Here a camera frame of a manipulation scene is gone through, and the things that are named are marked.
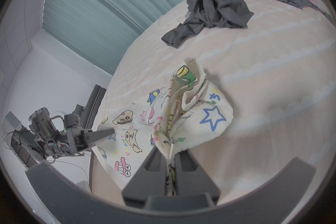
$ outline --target white fabric with cartoon print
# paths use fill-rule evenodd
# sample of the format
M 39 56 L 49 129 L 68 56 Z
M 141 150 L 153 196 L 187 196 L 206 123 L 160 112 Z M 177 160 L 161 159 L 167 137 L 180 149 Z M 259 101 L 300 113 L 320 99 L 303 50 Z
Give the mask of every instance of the white fabric with cartoon print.
M 195 58 L 186 58 L 167 85 L 116 111 L 98 126 L 115 133 L 97 143 L 115 169 L 113 180 L 123 188 L 157 146 L 168 160 L 167 183 L 172 191 L 174 156 L 221 135 L 233 109 L 207 79 Z

